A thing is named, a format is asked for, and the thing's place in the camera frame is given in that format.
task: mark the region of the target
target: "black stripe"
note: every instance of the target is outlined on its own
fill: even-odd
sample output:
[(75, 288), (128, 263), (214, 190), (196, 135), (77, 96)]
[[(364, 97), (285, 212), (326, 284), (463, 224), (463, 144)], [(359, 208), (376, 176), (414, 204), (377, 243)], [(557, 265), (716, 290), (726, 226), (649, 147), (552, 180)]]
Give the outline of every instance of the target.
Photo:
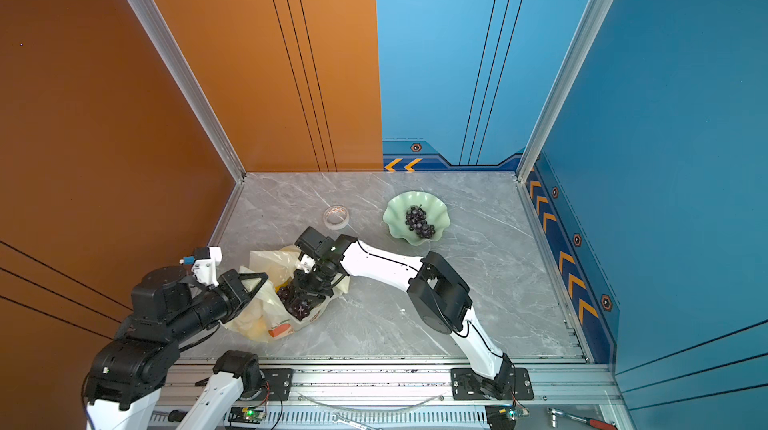
[(733, 390), (725, 390), (724, 392), (715, 392), (715, 393), (708, 393), (706, 395), (699, 395), (697, 397), (688, 397), (688, 398), (681, 398), (679, 400), (670, 400), (668, 402), (661, 402), (661, 403), (654, 403), (653, 405), (646, 405), (642, 407), (635, 407), (635, 408), (629, 408), (628, 410), (642, 410), (643, 408), (651, 408), (651, 407), (657, 407), (662, 405), (669, 405), (670, 403), (680, 403), (680, 402), (688, 402), (689, 400), (697, 400), (699, 398), (706, 398), (706, 397), (715, 397), (718, 395), (725, 395), (727, 393), (735, 393), (735, 392), (742, 392), (744, 390), (754, 390), (755, 388), (762, 388), (762, 387), (768, 387), (768, 383), (761, 383), (759, 385), (753, 385), (749, 387), (742, 387), (742, 388), (735, 388)]
[(719, 337), (717, 337), (717, 338), (715, 338), (715, 339), (707, 340), (707, 341), (705, 341), (705, 342), (701, 342), (701, 343), (699, 343), (699, 344), (697, 344), (697, 345), (694, 345), (694, 346), (690, 346), (690, 347), (688, 347), (688, 348), (683, 348), (682, 350), (678, 350), (678, 351), (676, 351), (676, 352), (672, 352), (672, 353), (670, 353), (669, 355), (665, 355), (665, 356), (663, 356), (663, 357), (655, 358), (654, 360), (651, 360), (650, 362), (641, 363), (641, 364), (639, 364), (639, 365), (637, 365), (637, 366), (634, 366), (634, 367), (632, 367), (632, 368), (627, 368), (626, 370), (622, 370), (622, 371), (620, 371), (620, 372), (617, 372), (617, 373), (616, 373), (616, 375), (621, 375), (622, 373), (631, 372), (631, 371), (632, 371), (632, 370), (634, 370), (635, 368), (639, 368), (639, 367), (642, 367), (642, 366), (650, 365), (651, 363), (655, 363), (655, 362), (658, 362), (659, 360), (664, 360), (665, 358), (669, 358), (669, 357), (671, 357), (671, 356), (676, 356), (676, 355), (679, 355), (680, 353), (683, 353), (683, 352), (687, 352), (688, 350), (693, 350), (694, 348), (698, 348), (698, 347), (700, 347), (700, 346), (704, 346), (704, 345), (706, 345), (706, 344), (708, 344), (708, 343), (716, 342), (717, 340), (720, 340), (720, 339), (724, 339), (724, 338), (726, 338), (726, 337), (729, 337), (729, 336), (735, 335), (736, 333), (741, 333), (741, 332), (744, 332), (745, 330), (753, 329), (753, 328), (755, 328), (756, 326), (765, 325), (766, 323), (768, 323), (768, 320), (758, 321), (758, 322), (757, 322), (757, 323), (755, 323), (754, 325), (745, 326), (743, 329), (738, 329), (738, 330), (735, 330), (735, 331), (733, 331), (733, 332), (731, 332), (731, 333), (726, 333), (725, 335), (721, 335), (721, 336), (719, 336)]
[(328, 156), (326, 156), (326, 145), (322, 142), (322, 133), (320, 132), (320, 123), (317, 120), (317, 111), (315, 111), (315, 100), (312, 98), (312, 89), (310, 89), (310, 79), (306, 75), (306, 66), (304, 66), (304, 57), (301, 55), (301, 43), (299, 43), (299, 33), (296, 31), (296, 24), (293, 21), (293, 12), (290, 9), (290, 1), (286, 0), (288, 5), (288, 15), (290, 24), (293, 26), (293, 36), (296, 38), (296, 49), (299, 51), (299, 60), (301, 68), (304, 71), (304, 81), (306, 82), (306, 91), (310, 94), (310, 104), (312, 105), (312, 114), (315, 116), (315, 127), (317, 127), (317, 136), (320, 138), (320, 147), (322, 148), (322, 157), (326, 160), (326, 170), (330, 169), (328, 165)]
[(518, 14), (514, 17), (514, 25), (512, 25), (512, 35), (509, 36), (509, 44), (507, 45), (507, 52), (504, 54), (504, 63), (502, 63), (502, 72), (498, 75), (498, 81), (496, 82), (496, 91), (493, 93), (493, 101), (491, 101), (491, 109), (488, 110), (488, 119), (485, 121), (485, 129), (482, 133), (482, 140), (480, 141), (480, 149), (478, 150), (478, 158), (475, 160), (475, 163), (480, 161), (480, 152), (482, 151), (482, 145), (485, 143), (485, 133), (488, 132), (488, 124), (491, 122), (491, 115), (493, 114), (493, 106), (496, 103), (496, 95), (498, 95), (498, 88), (502, 84), (502, 76), (504, 76), (504, 67), (507, 64), (507, 56), (509, 56), (509, 47), (512, 46), (512, 38), (514, 37), (514, 29), (518, 25), (518, 18), (520, 17), (520, 9), (523, 6), (523, 0), (520, 0), (520, 4), (518, 5)]
[(19, 306), (23, 306), (23, 307), (24, 307), (25, 309), (27, 309), (27, 310), (36, 311), (37, 313), (41, 313), (41, 314), (43, 314), (43, 315), (45, 315), (45, 316), (49, 316), (49, 317), (51, 317), (51, 318), (52, 318), (52, 319), (54, 319), (54, 320), (59, 320), (59, 321), (62, 321), (62, 322), (64, 322), (64, 323), (68, 323), (69, 325), (72, 325), (72, 326), (76, 326), (76, 327), (78, 327), (79, 329), (81, 329), (81, 330), (85, 330), (86, 332), (91, 332), (91, 333), (93, 333), (94, 335), (103, 336), (105, 339), (108, 339), (108, 340), (111, 340), (111, 339), (112, 339), (112, 337), (110, 337), (110, 336), (102, 335), (101, 333), (99, 333), (99, 332), (94, 332), (94, 331), (93, 331), (93, 330), (91, 330), (91, 329), (86, 329), (84, 326), (80, 326), (80, 325), (78, 325), (77, 323), (72, 323), (71, 321), (68, 321), (68, 320), (64, 320), (64, 319), (60, 319), (60, 318), (58, 318), (57, 316), (53, 316), (53, 315), (51, 315), (50, 313), (46, 313), (46, 312), (45, 312), (45, 311), (43, 311), (43, 310), (38, 310), (38, 309), (32, 308), (32, 307), (31, 307), (31, 306), (29, 306), (29, 305), (25, 305), (25, 304), (23, 304), (23, 303), (20, 303), (20, 302), (18, 302), (18, 301), (16, 301), (16, 300), (11, 300), (11, 299), (9, 299), (7, 296), (3, 296), (3, 295), (0, 295), (0, 299), (4, 299), (4, 300), (6, 300), (6, 301), (10, 301), (11, 303), (15, 303), (16, 305), (19, 305)]
[(509, 10), (509, 1), (507, 0), (507, 6), (504, 8), (504, 18), (502, 18), (502, 28), (498, 31), (498, 39), (496, 40), (496, 50), (493, 52), (493, 60), (491, 61), (491, 71), (488, 73), (488, 81), (485, 83), (485, 92), (482, 96), (482, 103), (480, 104), (480, 114), (478, 115), (478, 124), (475, 127), (475, 136), (472, 138), (472, 146), (469, 149), (469, 157), (467, 159), (467, 164), (470, 163), (472, 160), (472, 151), (475, 149), (475, 141), (478, 137), (478, 128), (480, 127), (480, 120), (482, 119), (482, 108), (485, 106), (485, 97), (488, 96), (488, 88), (491, 86), (491, 78), (493, 77), (493, 67), (496, 63), (496, 55), (498, 54), (498, 44), (502, 41), (502, 33), (504, 33), (504, 22), (507, 20), (507, 11)]
[[(491, 166), (501, 166), (504, 162), (506, 162), (510, 158), (513, 158), (514, 156), (517, 156), (517, 155), (522, 155), (522, 153), (513, 153), (512, 155), (504, 158), (499, 163), (495, 163), (495, 164), (494, 163), (483, 163), (482, 165), (479, 165), (479, 164), (478, 165), (454, 165), (453, 163), (450, 163), (446, 159), (446, 157), (441, 155), (440, 153), (419, 153), (419, 155), (420, 156), (439, 156), (440, 158), (442, 158), (443, 162), (446, 165), (448, 165), (449, 167), (451, 167), (451, 168), (463, 168), (465, 166), (467, 168), (475, 168), (475, 166), (488, 166), (488, 167), (491, 167)], [(392, 154), (389, 154), (389, 155), (384, 155), (384, 156), (386, 156), (387, 158), (392, 158), (392, 159), (395, 159), (395, 158), (403, 158), (403, 159), (405, 159), (405, 158), (412, 158), (413, 157), (413, 155), (397, 155), (395, 153), (392, 153)]]
[(304, 14), (304, 3), (299, 0), (301, 6), (301, 15), (304, 19), (304, 30), (306, 30), (306, 41), (310, 44), (310, 57), (312, 58), (312, 67), (315, 69), (315, 80), (317, 81), (317, 92), (320, 94), (320, 107), (322, 108), (322, 117), (326, 120), (326, 131), (328, 132), (328, 144), (331, 147), (331, 157), (333, 158), (333, 168), (338, 172), (339, 167), (336, 166), (336, 153), (333, 151), (333, 140), (331, 138), (331, 127), (328, 125), (328, 116), (326, 115), (326, 104), (322, 101), (322, 88), (320, 87), (320, 77), (317, 76), (317, 65), (315, 64), (315, 53), (312, 51), (312, 40), (310, 39), (310, 28), (306, 24), (306, 14)]
[(102, 292), (100, 292), (100, 291), (98, 291), (96, 289), (92, 289), (90, 286), (85, 285), (82, 281), (77, 281), (76, 279), (73, 279), (71, 276), (67, 275), (66, 273), (63, 273), (62, 271), (56, 270), (54, 267), (48, 265), (47, 263), (41, 262), (40, 260), (34, 258), (33, 256), (29, 255), (28, 253), (24, 253), (20, 249), (14, 247), (14, 246), (9, 245), (8, 243), (3, 242), (2, 240), (0, 240), (0, 243), (2, 243), (3, 245), (7, 246), (9, 249), (13, 250), (14, 252), (21, 253), (22, 255), (26, 256), (27, 258), (29, 258), (33, 262), (37, 262), (40, 265), (43, 265), (45, 268), (47, 268), (49, 270), (55, 271), (56, 273), (58, 273), (59, 275), (63, 276), (64, 278), (70, 279), (71, 281), (74, 281), (78, 285), (83, 286), (83, 287), (91, 290), (94, 293), (98, 293), (99, 295), (103, 296), (105, 299), (113, 301), (113, 302), (117, 303), (118, 305), (120, 305), (121, 307), (133, 311), (129, 306), (126, 306), (126, 305), (123, 305), (122, 303), (120, 303), (120, 301), (117, 301), (117, 300), (115, 300), (113, 298), (110, 298), (110, 297), (106, 296), (104, 293), (102, 293)]
[(748, 362), (749, 360), (754, 360), (755, 358), (762, 358), (764, 356), (768, 356), (768, 352), (767, 353), (761, 353), (760, 355), (755, 355), (755, 356), (751, 356), (751, 357), (741, 358), (740, 360), (735, 360), (734, 362), (728, 362), (728, 363), (724, 363), (722, 365), (705, 368), (704, 370), (698, 370), (696, 372), (686, 373), (685, 375), (681, 375), (681, 376), (677, 376), (677, 377), (672, 377), (672, 378), (667, 378), (666, 380), (661, 380), (660, 382), (654, 382), (654, 383), (649, 383), (648, 385), (643, 385), (643, 386), (640, 386), (640, 387), (630, 388), (629, 390), (623, 390), (622, 393), (633, 392), (635, 390), (640, 390), (641, 388), (647, 388), (647, 387), (651, 387), (651, 386), (654, 386), (654, 385), (659, 385), (660, 383), (671, 382), (673, 380), (677, 380), (678, 378), (690, 377), (692, 375), (696, 375), (696, 374), (699, 374), (699, 373), (708, 372), (709, 370), (716, 370), (717, 368), (732, 366), (732, 365), (735, 365), (736, 363)]
[(2, 268), (1, 266), (0, 266), (0, 270), (2, 270), (2, 271), (5, 271), (5, 272), (6, 272), (6, 273), (8, 273), (9, 275), (13, 275), (13, 276), (15, 276), (15, 277), (16, 277), (16, 278), (18, 278), (18, 279), (24, 280), (24, 281), (26, 281), (27, 283), (31, 283), (31, 284), (33, 284), (34, 286), (38, 287), (39, 289), (43, 289), (43, 290), (45, 290), (45, 291), (50, 291), (50, 292), (51, 292), (51, 293), (53, 293), (54, 295), (62, 297), (64, 300), (67, 300), (67, 301), (71, 301), (71, 302), (72, 302), (72, 303), (74, 303), (75, 305), (79, 305), (79, 306), (83, 307), (84, 309), (87, 309), (87, 310), (91, 310), (93, 313), (98, 313), (99, 315), (103, 316), (105, 319), (110, 319), (110, 320), (112, 320), (112, 321), (115, 321), (116, 323), (120, 323), (120, 320), (117, 320), (117, 319), (113, 319), (113, 318), (112, 318), (112, 317), (110, 317), (109, 315), (105, 315), (104, 313), (101, 313), (99, 310), (94, 310), (94, 309), (92, 309), (90, 306), (86, 306), (86, 305), (83, 305), (83, 304), (82, 304), (81, 302), (79, 302), (79, 301), (74, 301), (74, 300), (72, 300), (72, 299), (70, 299), (70, 298), (68, 298), (68, 297), (66, 297), (66, 296), (64, 296), (64, 295), (62, 295), (61, 293), (57, 293), (56, 291), (53, 291), (53, 290), (51, 290), (51, 289), (48, 289), (48, 288), (45, 288), (43, 285), (39, 285), (39, 284), (35, 283), (34, 281), (31, 281), (31, 280), (27, 280), (27, 279), (25, 279), (25, 278), (24, 278), (23, 276), (21, 276), (21, 275), (16, 275), (16, 274), (15, 274), (13, 271), (10, 271), (10, 270), (6, 270), (6, 269)]
[(272, 0), (272, 4), (275, 7), (275, 16), (277, 16), (277, 25), (280, 27), (280, 34), (283, 35), (283, 44), (286, 47), (286, 56), (288, 56), (288, 64), (290, 65), (290, 71), (293, 73), (293, 83), (296, 85), (296, 94), (299, 95), (299, 103), (301, 104), (301, 111), (304, 113), (304, 123), (306, 123), (306, 132), (310, 134), (310, 143), (312, 143), (312, 152), (315, 154), (315, 163), (317, 163), (317, 171), (320, 169), (320, 160), (317, 159), (317, 149), (315, 148), (315, 141), (312, 139), (312, 131), (310, 130), (310, 120), (306, 117), (306, 110), (304, 109), (304, 102), (301, 98), (301, 92), (299, 91), (299, 81), (296, 79), (296, 72), (293, 71), (293, 62), (290, 60), (290, 53), (288, 52), (288, 42), (286, 41), (286, 34), (283, 32), (283, 23), (280, 22), (280, 14), (277, 12), (277, 3)]
[(467, 134), (469, 133), (469, 122), (472, 121), (472, 107), (475, 106), (475, 95), (478, 92), (478, 83), (480, 82), (480, 70), (482, 70), (482, 60), (485, 58), (485, 47), (488, 45), (488, 34), (491, 32), (491, 21), (493, 21), (493, 11), (496, 7), (496, 0), (491, 5), (491, 16), (488, 18), (488, 29), (485, 31), (485, 42), (482, 44), (482, 54), (480, 55), (480, 67), (478, 68), (478, 77), (475, 79), (475, 91), (472, 92), (472, 102), (469, 103), (469, 116), (467, 117), (467, 128), (464, 130), (464, 141), (462, 142), (462, 153), (458, 156), (458, 164), (461, 165), (464, 158), (464, 146), (467, 144)]

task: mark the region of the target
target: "bunch of grapes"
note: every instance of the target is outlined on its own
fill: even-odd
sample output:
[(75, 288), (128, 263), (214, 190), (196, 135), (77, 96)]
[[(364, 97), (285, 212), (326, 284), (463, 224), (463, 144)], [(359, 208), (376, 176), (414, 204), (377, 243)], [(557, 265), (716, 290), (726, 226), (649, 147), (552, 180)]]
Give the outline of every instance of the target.
[(406, 225), (408, 229), (420, 238), (432, 238), (435, 235), (435, 226), (427, 222), (427, 213), (422, 206), (412, 206), (406, 212)]

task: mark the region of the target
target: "orange wall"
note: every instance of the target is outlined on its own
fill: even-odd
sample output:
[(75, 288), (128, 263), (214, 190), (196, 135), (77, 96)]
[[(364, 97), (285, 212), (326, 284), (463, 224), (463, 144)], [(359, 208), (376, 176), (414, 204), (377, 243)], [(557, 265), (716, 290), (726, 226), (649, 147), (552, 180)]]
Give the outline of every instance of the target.
[(155, 0), (248, 171), (380, 170), (376, 0)]
[(2, 427), (84, 428), (130, 289), (206, 244), (234, 182), (126, 0), (0, 14)]

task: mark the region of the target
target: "red handle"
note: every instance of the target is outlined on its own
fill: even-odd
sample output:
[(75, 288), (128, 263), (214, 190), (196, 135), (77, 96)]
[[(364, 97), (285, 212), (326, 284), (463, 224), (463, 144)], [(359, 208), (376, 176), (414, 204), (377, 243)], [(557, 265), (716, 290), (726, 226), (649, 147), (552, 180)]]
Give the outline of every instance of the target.
[(587, 424), (589, 424), (589, 426), (591, 426), (592, 428), (600, 428), (600, 430), (618, 430), (618, 428), (616, 428), (615, 426), (609, 423), (601, 422), (600, 420), (590, 419), (587, 422)]

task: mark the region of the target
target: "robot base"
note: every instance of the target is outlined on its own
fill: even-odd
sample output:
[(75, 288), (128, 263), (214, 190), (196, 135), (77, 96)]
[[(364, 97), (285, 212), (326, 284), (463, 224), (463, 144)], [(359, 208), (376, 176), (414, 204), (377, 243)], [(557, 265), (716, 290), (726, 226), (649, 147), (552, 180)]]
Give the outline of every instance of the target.
[(489, 390), (490, 380), (483, 378), (472, 371), (471, 368), (451, 368), (451, 381), (453, 382), (453, 399), (454, 400), (481, 400), (486, 398), (488, 400), (512, 400), (512, 392), (514, 392), (514, 399), (527, 401), (533, 400), (533, 387), (531, 385), (531, 377), (528, 375), (528, 370), (522, 367), (515, 367), (509, 369), (509, 374), (504, 384), (507, 390), (501, 394)]

